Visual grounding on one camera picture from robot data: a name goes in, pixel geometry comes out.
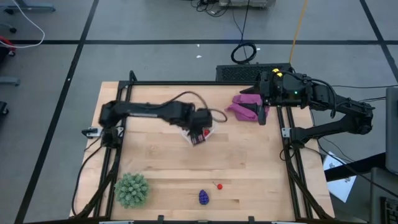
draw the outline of black metal frame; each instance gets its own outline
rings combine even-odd
[[[127,87],[126,90],[126,101],[130,101],[131,99],[131,93],[132,93],[132,87],[134,85],[238,85],[238,86],[246,86],[246,85],[253,85],[253,82],[185,82],[185,81],[181,81],[181,82],[168,82],[168,81],[164,81],[164,82],[139,82],[137,81],[135,75],[133,72],[130,72],[130,79],[129,81],[119,81],[119,85],[118,85],[118,92],[116,94],[116,99],[117,100],[121,100],[122,98],[122,94],[123,94],[123,90]],[[284,117],[282,114],[282,108],[278,107],[277,108],[277,115],[278,115],[278,120],[279,120],[279,126],[280,128],[284,128],[285,127],[285,123],[284,123]],[[294,127],[294,118],[293,118],[293,114],[292,114],[292,109],[291,108],[287,108],[287,117],[289,120],[289,126],[291,128]],[[117,162],[116,166],[119,167],[119,162],[120,162],[120,157],[121,157],[121,151],[123,148],[123,140],[124,140],[124,130],[126,128],[126,119],[123,119],[121,121],[121,125],[120,127],[122,127],[122,134],[120,136],[121,138],[121,146],[119,148],[116,149],[116,154],[115,154],[115,160],[114,162]],[[283,148],[285,149],[285,157],[288,158],[290,157],[290,153],[289,153],[289,145],[288,142],[282,137],[281,135],[281,140],[282,140],[282,144],[283,144]],[[106,152],[105,152],[105,156],[104,156],[104,162],[103,162],[103,167],[101,170],[101,177],[100,177],[100,184],[103,183],[106,174],[108,172],[108,167],[109,167],[109,161],[111,158],[111,151],[112,149],[110,148],[106,148]],[[296,162],[297,162],[297,170],[298,170],[298,174],[300,176],[301,181],[306,185],[306,181],[305,181],[305,174],[304,174],[304,169],[303,169],[303,164],[302,164],[302,158],[300,155],[300,151],[297,150],[295,151],[295,158],[296,158]],[[118,170],[116,171],[116,175],[114,176],[114,178],[112,179],[111,182],[111,186],[114,185],[116,183],[116,179],[118,176]],[[313,215],[312,215],[312,209],[311,206],[309,204],[309,202],[307,201],[307,199],[305,197],[303,197],[303,201],[304,201],[304,205],[305,205],[305,213],[307,215],[306,218],[302,218],[301,214],[300,214],[300,206],[299,206],[299,200],[297,198],[297,191],[296,191],[296,185],[295,182],[292,180],[292,178],[289,176],[289,185],[290,185],[290,193],[292,195],[292,206],[293,206],[293,210],[294,210],[294,215],[295,215],[295,221],[294,222],[305,222],[305,223],[314,223],[314,224],[318,224],[318,223],[330,223],[330,224],[336,224],[336,223],[340,223],[340,224],[354,224],[351,222],[341,222],[338,220],[324,220],[324,219],[313,219]],[[111,212],[112,212],[112,207],[113,207],[113,203],[114,203],[114,191],[112,190],[112,188],[109,188],[109,197],[108,197],[108,201],[106,204],[106,213],[105,216],[100,217],[100,208],[101,208],[101,203],[102,203],[102,198],[99,198],[99,200],[96,203],[96,206],[94,208],[94,213],[93,213],[93,217],[90,218],[72,218],[72,219],[67,219],[67,220],[54,220],[54,221],[46,221],[46,222],[35,222],[35,223],[43,223],[43,224],[66,224],[66,223],[99,223],[99,222],[108,222],[111,221]],[[135,224],[196,224],[196,223],[200,223],[201,221],[165,221],[164,220],[164,216],[163,215],[159,215],[158,220],[134,220]],[[254,217],[248,217],[248,221],[244,222],[244,221],[206,221],[207,223],[214,223],[214,224],[271,224],[274,221],[269,221],[269,222],[258,222],[254,220]]]

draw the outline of wooden tabletop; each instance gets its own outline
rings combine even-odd
[[[93,126],[99,126],[101,105],[116,98],[117,87],[117,82],[102,83]],[[132,88],[131,101],[163,103],[190,90],[201,95],[210,108],[223,110],[244,88],[138,85]],[[193,95],[184,95],[178,100],[201,106]],[[294,108],[293,114],[296,126],[312,126],[308,109]],[[256,221],[294,220],[286,165],[279,159],[282,141],[276,109],[270,109],[265,126],[237,121],[230,112],[227,116],[227,123],[217,123],[209,140],[195,147],[180,135],[178,127],[161,119],[128,118],[118,178],[127,172],[139,172],[148,179],[151,191],[142,208],[124,209],[119,202],[114,202],[111,218],[156,220],[158,215],[164,215],[165,220],[245,221],[248,216],[254,216]],[[286,114],[285,125],[288,126]],[[87,150],[84,159],[99,145],[97,142]],[[318,150],[314,140],[307,147]],[[75,200],[77,212],[98,188],[104,152],[105,149],[93,156],[81,173]],[[334,216],[320,156],[302,149],[302,160],[309,191],[325,211]],[[213,182],[223,184],[223,189],[218,190]],[[208,205],[199,204],[201,189],[209,194]],[[108,190],[104,193],[101,215],[105,213],[107,198]],[[299,201],[304,217],[301,197]]]

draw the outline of yellow cable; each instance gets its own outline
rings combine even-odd
[[[294,46],[296,45],[296,38],[297,38],[297,36],[298,36],[298,34],[299,34],[299,31],[300,31],[301,22],[302,22],[303,17],[304,17],[305,9],[307,8],[307,3],[308,3],[308,0],[304,0],[304,6],[303,6],[303,9],[301,10],[300,19],[298,20],[298,25],[297,25],[296,33],[294,34],[292,50],[290,51],[289,63],[292,63],[292,57],[293,57],[293,52],[294,52]]]

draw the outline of white cable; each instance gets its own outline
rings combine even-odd
[[[13,46],[13,45],[8,45],[8,44],[4,43],[4,42],[1,41],[1,40],[0,40],[0,44],[3,44],[3,45],[5,45],[5,46],[7,46],[7,47],[17,48],[17,49],[23,49],[23,48],[28,48],[28,47],[36,47],[36,46],[39,46],[39,45],[43,42],[43,40],[44,40],[45,32],[44,32],[38,25],[36,25],[34,22],[32,22],[32,21],[25,15],[25,13],[24,13],[24,12],[22,11],[22,9],[19,7],[18,3],[15,2],[15,0],[12,0],[12,1],[13,1],[13,3],[18,7],[18,9],[19,9],[20,12],[22,13],[22,15],[23,15],[31,24],[33,24],[33,26],[36,26],[36,28],[38,28],[38,29],[43,33],[43,37],[42,37],[42,40],[41,40],[38,44],[28,45],[28,46]]]

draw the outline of white paper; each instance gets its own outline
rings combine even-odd
[[[325,160],[323,161],[323,170],[328,170],[338,166],[342,166],[341,162],[337,161],[329,155],[327,155]],[[328,182],[329,192],[345,203],[347,201],[349,193],[351,192],[351,189],[353,188],[355,178],[356,176],[352,176],[345,179]]]

